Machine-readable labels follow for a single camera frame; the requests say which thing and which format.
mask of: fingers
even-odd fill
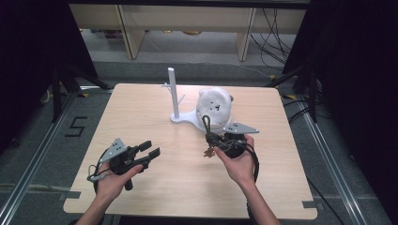
[[[109,169],[109,161],[106,161],[106,162],[102,163],[102,165],[100,165],[99,173],[102,173],[108,169]]]
[[[135,176],[137,173],[139,173],[142,169],[143,169],[143,165],[136,165],[133,168],[129,169],[126,173],[123,174],[123,176],[129,180],[131,179],[133,176]]]
[[[249,148],[254,148],[254,138],[248,134],[245,134],[246,143],[249,145]]]
[[[228,159],[228,156],[218,147],[213,147],[214,152],[217,154],[217,156],[222,160],[222,162],[225,162]]]

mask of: wooden table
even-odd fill
[[[206,86],[178,85],[181,112],[195,108],[198,93]],[[232,120],[258,128],[252,134],[260,172],[257,186],[277,218],[314,219],[315,208],[298,150],[287,123],[279,93],[273,88],[225,86],[231,96]],[[115,138],[135,146],[152,141],[161,155],[149,169],[133,177],[134,189],[123,190],[107,210],[108,214],[247,218],[246,199],[229,178],[222,162],[204,157],[205,135],[191,124],[174,124],[171,94],[157,84],[121,83],[115,87],[87,149],[82,166],[70,191],[81,192],[79,199],[67,199],[64,210],[83,213],[95,197],[86,181],[89,165],[96,164]]]

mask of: silver metal plate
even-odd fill
[[[260,130],[249,127],[237,122],[229,124],[227,127],[223,128],[224,132],[233,133],[233,134],[245,134],[245,133],[258,133]]]
[[[107,160],[110,160],[111,158],[115,158],[118,155],[126,152],[127,147],[122,141],[117,138],[115,141],[111,144],[111,146],[106,150],[105,154],[103,157],[99,160],[100,163],[103,163]]]

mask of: gray floor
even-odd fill
[[[262,55],[251,40],[245,62],[237,59],[237,50],[233,34],[201,33],[189,36],[182,32],[163,33],[149,31],[138,57],[130,60],[127,57],[124,42],[120,38],[107,39],[102,33],[82,32],[87,49],[95,63],[99,77],[108,84],[116,83],[164,83],[167,82],[167,67],[176,69],[178,83],[213,84],[213,85],[247,85],[263,86],[270,82],[270,76],[281,76],[283,64]],[[257,41],[264,40],[255,34]],[[286,45],[291,46],[295,36],[281,36]],[[271,49],[282,57],[280,51]],[[281,95],[291,95],[291,87],[295,79],[278,87]],[[79,81],[81,85],[89,84]],[[88,97],[77,97],[68,109],[49,151],[40,164],[30,188],[13,215],[10,224],[68,224],[80,215],[67,214],[63,211],[63,202],[73,182],[74,176],[83,160],[85,149],[89,145],[100,120],[103,109],[110,94],[89,94]],[[283,99],[283,103],[292,101]],[[19,135],[19,146],[10,146],[0,156],[0,203],[5,203],[13,187],[23,176],[27,164],[37,152],[41,141],[51,126],[53,116],[52,102],[44,104],[32,115],[32,119]],[[300,110],[294,103],[285,107],[289,118]],[[360,168],[350,159],[349,150],[340,136],[338,128],[323,105],[316,108],[318,126],[336,159],[344,179],[358,201],[360,210],[367,224],[390,224],[377,197],[366,182]],[[75,134],[78,130],[70,125],[76,116],[85,116],[78,121],[84,127],[80,137],[69,138],[67,134]],[[327,164],[322,157],[318,145],[308,128],[305,117],[301,116],[291,124],[292,132],[298,147],[304,171],[322,196],[336,211],[344,224],[356,224],[344,205],[342,196],[330,175]],[[318,208],[315,220],[282,220],[282,224],[339,224],[338,218],[332,213],[320,194],[312,187],[314,200]],[[134,224],[184,224],[176,220],[159,220],[158,218],[136,217]],[[109,215],[103,224],[125,222],[120,216]],[[203,224],[196,220],[185,221],[185,224]],[[207,221],[206,224],[232,224],[230,221]]]

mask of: hand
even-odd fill
[[[126,182],[143,169],[143,165],[137,165],[124,174],[116,175],[109,170],[109,162],[104,162],[99,167],[99,173],[103,172],[104,178],[98,181],[97,198],[101,198],[107,203],[111,203],[117,198]]]
[[[254,147],[254,139],[251,136],[245,134],[245,139],[249,148],[250,146]],[[214,151],[222,160],[231,179],[237,182],[239,186],[247,183],[254,184],[254,161],[249,152],[244,151],[239,157],[230,158],[218,147],[214,147]]]
[[[116,175],[109,170],[109,162],[104,162],[99,167],[99,172],[106,175],[98,181],[96,198],[76,224],[98,224],[109,205],[120,195],[126,182],[142,169],[143,165],[137,165],[122,175]]]

